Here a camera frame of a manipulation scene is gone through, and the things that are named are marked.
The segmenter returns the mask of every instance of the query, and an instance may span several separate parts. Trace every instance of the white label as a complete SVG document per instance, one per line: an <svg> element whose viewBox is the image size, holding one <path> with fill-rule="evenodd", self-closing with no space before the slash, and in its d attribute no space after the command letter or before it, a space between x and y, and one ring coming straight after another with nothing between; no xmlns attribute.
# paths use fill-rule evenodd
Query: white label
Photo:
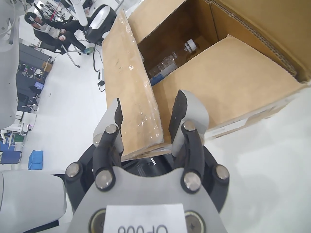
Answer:
<svg viewBox="0 0 311 233"><path fill-rule="evenodd" d="M108 205L104 233L187 233L183 206Z"/></svg>
<svg viewBox="0 0 311 233"><path fill-rule="evenodd" d="M218 128L218 129L215 129L215 130L212 130L212 131L208 131L204 134L204 138L210 138L212 136L215 136L215 135L218 135L218 134L222 134L224 132L227 132L227 131L231 131L233 129L237 129L237 128L240 128L242 126L245 125L247 121L247 118L246 119L243 119L243 120L240 120L240 121L237 121L237 122L234 122L234 123L231 123L231 124L228 124L224 127L221 127L221 128Z"/></svg>

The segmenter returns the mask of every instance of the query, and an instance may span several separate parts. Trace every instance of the plastic bottle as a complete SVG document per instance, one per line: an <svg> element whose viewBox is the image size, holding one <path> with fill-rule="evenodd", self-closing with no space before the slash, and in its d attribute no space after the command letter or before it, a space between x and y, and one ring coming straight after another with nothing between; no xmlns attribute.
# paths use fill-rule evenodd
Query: plastic bottle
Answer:
<svg viewBox="0 0 311 233"><path fill-rule="evenodd" d="M149 71L151 86L160 82L168 74L172 73L174 70L186 63L187 56L197 49L194 41L192 39L188 40L183 49L174 51L171 55L166 57L161 63L156 65L153 69Z"/></svg>

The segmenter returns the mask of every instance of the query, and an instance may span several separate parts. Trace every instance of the blue object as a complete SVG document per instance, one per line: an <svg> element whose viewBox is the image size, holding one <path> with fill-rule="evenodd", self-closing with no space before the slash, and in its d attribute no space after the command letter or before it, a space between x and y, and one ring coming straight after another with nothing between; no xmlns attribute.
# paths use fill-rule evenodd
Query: blue object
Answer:
<svg viewBox="0 0 311 233"><path fill-rule="evenodd" d="M162 79L164 79L164 76L159 74L157 76L154 76L153 78L151 78L150 83L151 86L154 86L155 84L157 84L158 82L160 82Z"/></svg>
<svg viewBox="0 0 311 233"><path fill-rule="evenodd" d="M33 150L28 160L28 170L42 170L43 151Z"/></svg>
<svg viewBox="0 0 311 233"><path fill-rule="evenodd" d="M21 151L3 151L1 164L17 164L20 161Z"/></svg>
<svg viewBox="0 0 311 233"><path fill-rule="evenodd" d="M44 87L44 84L43 84L43 83L40 83L40 82L36 82L36 83L35 83L35 87L38 88L38 89L40 89L40 90L42 90L43 87Z"/></svg>
<svg viewBox="0 0 311 233"><path fill-rule="evenodd" d="M30 167L28 167L28 170L42 170L42 163L40 164L31 164Z"/></svg>

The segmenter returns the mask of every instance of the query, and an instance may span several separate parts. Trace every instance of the computer monitor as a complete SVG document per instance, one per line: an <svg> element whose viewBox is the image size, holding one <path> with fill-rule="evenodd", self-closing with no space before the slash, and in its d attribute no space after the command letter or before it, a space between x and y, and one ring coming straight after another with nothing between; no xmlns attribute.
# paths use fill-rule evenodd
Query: computer monitor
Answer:
<svg viewBox="0 0 311 233"><path fill-rule="evenodd" d="M43 87L44 87L44 84L43 84L43 83L40 83L40 82L36 82L36 83L35 83L35 87L38 88L38 89L40 89L40 90L42 90Z"/></svg>

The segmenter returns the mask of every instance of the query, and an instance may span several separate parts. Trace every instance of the bottle cap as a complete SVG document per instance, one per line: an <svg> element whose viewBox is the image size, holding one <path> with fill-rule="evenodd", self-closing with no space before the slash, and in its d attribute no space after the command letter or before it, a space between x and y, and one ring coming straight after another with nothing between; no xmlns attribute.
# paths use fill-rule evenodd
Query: bottle cap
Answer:
<svg viewBox="0 0 311 233"><path fill-rule="evenodd" d="M185 43L185 46L187 48L187 50L192 53L194 52L196 49L197 49L197 46L195 45L194 41L192 39L188 40L186 43Z"/></svg>

